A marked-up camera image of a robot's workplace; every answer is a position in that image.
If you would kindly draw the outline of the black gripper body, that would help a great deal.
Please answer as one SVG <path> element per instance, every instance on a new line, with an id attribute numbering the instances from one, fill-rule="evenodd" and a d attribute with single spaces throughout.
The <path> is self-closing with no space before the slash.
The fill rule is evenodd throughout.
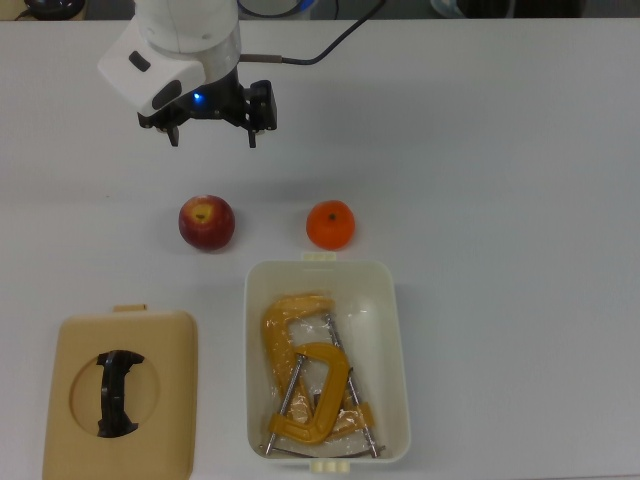
<path id="1" fill-rule="evenodd" d="M 239 82 L 237 69 L 183 95 L 172 103 L 172 112 L 178 125 L 195 119 L 224 120 L 233 126 L 247 126 L 244 87 Z"/>

